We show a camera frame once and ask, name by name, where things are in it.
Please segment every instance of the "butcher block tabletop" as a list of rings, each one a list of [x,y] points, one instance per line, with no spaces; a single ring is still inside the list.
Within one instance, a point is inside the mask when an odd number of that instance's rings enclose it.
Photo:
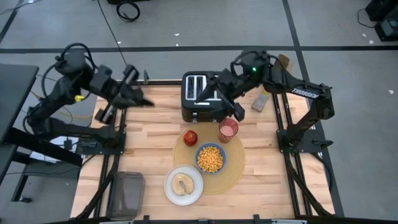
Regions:
[[[127,110],[126,147],[119,161],[119,171],[140,172],[146,180],[142,209],[136,220],[142,220],[144,215],[149,215],[151,220],[253,219],[254,214],[262,219],[294,218],[284,157],[278,150],[275,133],[278,125],[272,98],[260,113],[251,108],[260,88],[236,100],[246,110],[237,133],[246,154],[246,166],[238,183],[223,194],[202,195],[191,205],[178,206],[166,197],[163,183],[174,166],[175,143],[192,123],[182,119],[180,86],[143,86],[142,89],[155,107]],[[287,97],[296,123],[308,111],[307,102],[300,96],[288,94]],[[94,114],[106,104],[98,98]],[[287,127],[283,111],[282,117]],[[91,126],[98,128],[102,124],[93,120]],[[309,190],[327,211],[334,213],[322,163],[310,154],[301,154],[301,159]],[[77,216],[97,191],[102,162],[103,156],[97,155],[81,169],[71,217]],[[296,189],[304,213],[302,194]],[[100,216],[105,215],[107,201],[108,190],[103,195]]]

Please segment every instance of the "concrete floor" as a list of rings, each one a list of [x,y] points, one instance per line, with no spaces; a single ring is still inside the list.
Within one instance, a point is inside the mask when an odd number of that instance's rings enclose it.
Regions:
[[[151,0],[137,3],[141,17],[134,23],[120,21],[114,6],[102,2],[106,17],[121,47],[175,47],[266,45],[293,46],[293,39],[280,0]],[[398,45],[382,43],[375,31],[356,22],[356,11],[369,0],[289,0],[301,46]],[[0,1],[0,12],[15,7],[17,0]],[[0,30],[11,12],[0,16]],[[368,22],[367,15],[361,20]],[[0,63],[37,65],[39,73],[53,64],[57,52],[72,42],[88,47],[116,47],[96,1],[43,0],[21,8],[1,49],[47,49],[41,54],[0,54]],[[146,69],[152,79],[180,78],[189,70],[221,70],[237,56],[236,50],[125,52],[128,63]],[[286,54],[294,62],[293,74],[301,77],[296,52]],[[118,53],[94,53],[96,64],[113,69],[121,78],[124,63]],[[307,51],[303,52],[308,76],[315,83],[333,87],[336,116],[323,122],[338,190],[346,217],[398,220],[398,154],[393,120],[397,120],[398,51]],[[50,78],[60,75],[52,71]],[[54,82],[47,80],[46,89]],[[41,94],[37,80],[33,91]],[[29,95],[23,110],[35,105]],[[69,106],[76,116],[92,114],[95,97]],[[20,128],[24,114],[15,123]],[[54,116],[69,121],[62,114]],[[73,123],[87,125],[90,119]],[[9,172],[22,170],[13,163]],[[66,220],[73,203],[76,180],[30,177],[23,195],[30,204],[9,202],[18,180],[7,176],[0,186],[2,223],[43,223]]]

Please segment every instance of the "woven placemat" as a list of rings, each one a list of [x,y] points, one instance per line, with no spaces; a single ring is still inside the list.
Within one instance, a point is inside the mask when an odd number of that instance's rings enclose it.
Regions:
[[[183,141],[183,135],[188,130],[198,134],[198,142],[194,146],[187,146]],[[190,126],[186,131],[181,134],[174,147],[174,165],[188,164],[196,167],[194,157],[198,147],[208,142],[217,143],[225,150],[225,168],[217,174],[201,172],[204,182],[203,194],[221,194],[235,186],[243,174],[246,162],[244,148],[239,138],[235,136],[229,143],[221,143],[218,140],[218,123],[197,123]]]

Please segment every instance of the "plate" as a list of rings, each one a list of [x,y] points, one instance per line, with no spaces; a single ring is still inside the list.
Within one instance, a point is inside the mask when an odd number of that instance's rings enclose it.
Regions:
[[[183,173],[190,176],[193,180],[193,192],[186,195],[177,195],[174,193],[172,188],[173,177],[178,174]],[[178,165],[171,169],[164,179],[164,192],[167,198],[176,205],[190,205],[196,202],[201,193],[203,192],[203,178],[201,177],[199,171],[190,165]]]

